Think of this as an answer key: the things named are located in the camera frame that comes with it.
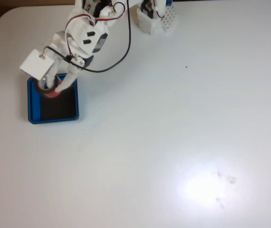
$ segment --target black wire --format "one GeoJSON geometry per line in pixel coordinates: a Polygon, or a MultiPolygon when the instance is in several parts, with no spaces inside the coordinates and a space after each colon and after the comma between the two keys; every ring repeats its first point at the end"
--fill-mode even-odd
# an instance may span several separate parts
{"type": "Polygon", "coordinates": [[[128,52],[129,52],[129,49],[130,49],[130,44],[131,44],[131,25],[130,25],[130,12],[129,12],[129,1],[127,0],[127,13],[128,13],[128,26],[129,26],[129,43],[128,43],[128,48],[127,48],[127,51],[126,53],[124,54],[124,56],[119,60],[117,61],[116,63],[114,63],[111,67],[108,67],[107,69],[105,70],[90,70],[90,69],[87,69],[87,68],[84,68],[82,66],[79,66],[73,62],[71,62],[69,59],[67,59],[65,56],[63,56],[61,53],[59,53],[58,51],[54,50],[53,48],[51,48],[50,46],[46,46],[45,48],[48,48],[50,49],[51,51],[53,51],[54,53],[58,54],[60,57],[63,58],[63,60],[65,60],[67,63],[70,63],[82,70],[86,70],[86,71],[89,71],[89,72],[93,72],[93,73],[102,73],[102,72],[105,72],[105,71],[108,71],[112,68],[114,68],[116,65],[118,65],[120,62],[123,61],[123,59],[127,56],[128,52]]]}

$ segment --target white tabletop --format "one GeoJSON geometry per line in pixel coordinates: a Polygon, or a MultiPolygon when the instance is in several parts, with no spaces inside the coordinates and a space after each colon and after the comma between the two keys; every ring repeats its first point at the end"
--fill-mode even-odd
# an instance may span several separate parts
{"type": "MultiPolygon", "coordinates": [[[[19,65],[72,6],[0,19],[0,228],[271,227],[271,0],[174,5],[167,36],[133,9],[126,59],[78,80],[80,119],[42,125],[19,65]]],[[[89,68],[127,38],[125,15],[89,68]]]]}

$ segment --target red wire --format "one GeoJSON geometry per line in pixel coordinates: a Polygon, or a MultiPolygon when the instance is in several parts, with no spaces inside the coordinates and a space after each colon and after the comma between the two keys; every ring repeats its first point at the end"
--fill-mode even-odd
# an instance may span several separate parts
{"type": "Polygon", "coordinates": [[[158,15],[159,18],[164,18],[165,17],[165,16],[161,17],[157,10],[155,12],[156,12],[156,14],[158,15]]]}
{"type": "MultiPolygon", "coordinates": [[[[123,13],[122,13],[120,16],[118,16],[117,18],[97,18],[96,21],[116,20],[116,19],[119,19],[121,16],[123,16],[123,14],[124,14],[124,12],[125,12],[125,9],[126,9],[126,8],[125,8],[125,5],[124,5],[123,3],[121,3],[120,1],[118,1],[118,2],[116,2],[113,6],[110,5],[110,7],[113,7],[114,12],[116,12],[115,6],[116,6],[116,4],[118,4],[118,3],[122,4],[123,7],[124,7],[123,13]]],[[[80,18],[80,17],[88,17],[88,18],[91,19],[91,17],[90,17],[88,14],[80,14],[80,15],[76,15],[76,16],[70,18],[70,20],[68,21],[68,23],[67,23],[67,25],[66,25],[66,29],[67,29],[69,23],[70,23],[72,20],[74,20],[75,18],[80,18]]],[[[71,52],[71,49],[70,49],[70,45],[69,45],[69,43],[68,43],[68,38],[67,38],[66,42],[67,42],[67,45],[68,45],[69,54],[70,54],[70,56],[71,56],[71,55],[72,55],[72,52],[71,52]]]]}
{"type": "Polygon", "coordinates": [[[115,9],[115,6],[116,4],[120,3],[123,7],[124,7],[124,10],[123,10],[123,13],[118,16],[117,18],[97,18],[96,21],[108,21],[108,20],[116,20],[116,19],[119,19],[121,16],[123,16],[124,12],[125,12],[125,5],[123,3],[121,3],[120,1],[116,2],[114,5],[113,5],[113,10],[114,12],[116,12],[116,9],[115,9]]]}

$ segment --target blue tray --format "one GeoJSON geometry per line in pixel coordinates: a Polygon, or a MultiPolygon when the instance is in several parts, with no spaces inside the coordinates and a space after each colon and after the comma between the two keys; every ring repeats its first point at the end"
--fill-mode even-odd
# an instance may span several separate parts
{"type": "MultiPolygon", "coordinates": [[[[66,74],[57,75],[63,80],[66,74]]],[[[34,88],[34,78],[28,79],[28,120],[32,124],[73,121],[79,117],[77,80],[55,98],[46,98],[34,88]]]]}

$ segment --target white robotic arm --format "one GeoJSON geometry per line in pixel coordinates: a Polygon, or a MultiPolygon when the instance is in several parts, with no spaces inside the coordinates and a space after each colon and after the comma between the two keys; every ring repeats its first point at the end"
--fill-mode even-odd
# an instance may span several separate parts
{"type": "MultiPolygon", "coordinates": [[[[91,63],[94,53],[102,48],[109,34],[108,27],[113,26],[116,19],[120,18],[126,9],[128,9],[128,20],[130,20],[128,7],[139,2],[138,0],[125,1],[76,0],[75,7],[69,14],[65,31],[57,32],[53,36],[51,44],[45,48],[46,52],[44,51],[41,55],[37,55],[37,51],[32,52],[20,66],[22,70],[37,79],[40,89],[38,92],[47,97],[55,97],[76,80],[81,70],[86,69],[91,63]],[[59,78],[55,80],[55,77],[63,59],[70,64],[68,73],[61,82],[59,78]],[[42,65],[46,70],[38,73],[37,69],[42,69],[42,65]]],[[[145,21],[148,25],[160,23],[165,15],[165,5],[166,0],[144,0],[138,9],[140,22],[145,21]]],[[[141,29],[150,33],[153,26],[141,29]]]]}

